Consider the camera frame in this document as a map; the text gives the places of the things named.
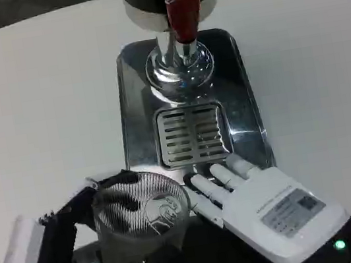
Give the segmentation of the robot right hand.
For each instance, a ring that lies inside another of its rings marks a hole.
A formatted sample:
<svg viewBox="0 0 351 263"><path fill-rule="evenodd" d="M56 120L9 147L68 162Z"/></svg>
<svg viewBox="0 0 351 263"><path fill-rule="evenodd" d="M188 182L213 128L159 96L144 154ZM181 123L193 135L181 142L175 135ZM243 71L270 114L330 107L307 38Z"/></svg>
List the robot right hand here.
<svg viewBox="0 0 351 263"><path fill-rule="evenodd" d="M192 211L266 263L351 263L351 215L276 166L230 154L184 177Z"/></svg>

